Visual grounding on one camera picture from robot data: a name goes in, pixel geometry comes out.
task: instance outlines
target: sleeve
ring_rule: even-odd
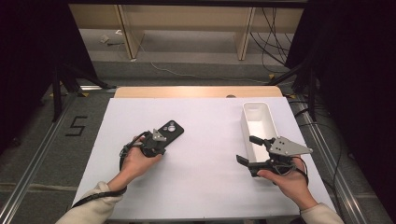
[[[324,203],[319,203],[312,208],[301,211],[301,216],[307,224],[344,223],[344,221]]]
[[[96,188],[89,190],[82,196],[85,198],[95,193],[110,191],[105,182],[99,182]],[[56,224],[100,224],[104,223],[113,213],[114,206],[121,201],[120,197],[105,197],[84,203],[81,206],[70,209]]]

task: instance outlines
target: white container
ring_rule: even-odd
[[[244,103],[241,125],[247,159],[250,162],[261,162],[270,159],[265,145],[259,146],[249,141],[251,135],[261,139],[278,137],[268,104],[262,102]]]

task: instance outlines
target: metal rail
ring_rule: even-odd
[[[23,197],[29,189],[30,184],[34,180],[38,169],[43,163],[43,160],[46,158],[48,151],[50,150],[50,146],[55,139],[57,132],[59,131],[59,127],[61,127],[64,122],[64,115],[76,98],[77,96],[71,93],[66,96],[66,99],[64,101],[64,111],[57,119],[57,121],[52,122],[37,152],[33,156],[31,162],[29,163],[23,176],[21,177],[20,182],[17,184],[17,186],[9,196],[7,202],[2,207],[2,211],[0,214],[0,223],[8,224],[11,222],[12,218],[14,218],[21,204],[21,201],[23,200]]]
[[[304,100],[301,96],[298,96],[298,99],[301,101]],[[299,107],[301,109],[307,109],[306,105],[304,104],[300,104]],[[313,123],[313,120],[309,117],[307,113],[303,113],[303,115],[304,120],[307,123]],[[344,202],[344,205],[349,213],[351,220],[353,221],[353,223],[368,223],[366,217],[361,211],[361,207],[358,201],[356,200],[355,196],[352,193],[352,190],[349,188],[343,176],[342,170],[337,167],[336,159],[332,155],[332,152],[330,151],[329,146],[327,145],[326,140],[324,139],[323,134],[320,131],[320,128],[317,124],[314,123],[312,125],[309,125],[308,128],[318,146],[318,151],[324,159],[329,172],[331,174],[334,174],[334,172],[337,171],[335,176],[335,187],[337,188],[337,191]]]

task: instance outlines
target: white tabletop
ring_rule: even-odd
[[[110,220],[171,221],[298,215],[277,186],[250,176],[235,155],[246,157],[242,105],[270,106],[279,135],[303,144],[285,98],[111,99],[75,201],[119,171],[120,150],[132,137],[173,119],[185,132],[166,148],[162,161],[134,180]],[[309,188],[319,202],[332,201],[310,155],[303,155]]]

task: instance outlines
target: hand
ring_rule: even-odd
[[[298,169],[304,171],[304,164],[301,160],[294,158],[293,161]],[[300,210],[305,210],[318,204],[306,185],[305,177],[297,171],[291,171],[287,175],[276,175],[268,170],[260,170],[257,175],[276,183],[283,194],[292,199]]]
[[[138,147],[132,147],[124,159],[120,172],[107,185],[110,190],[124,189],[132,180],[143,175],[162,155],[147,158]]]

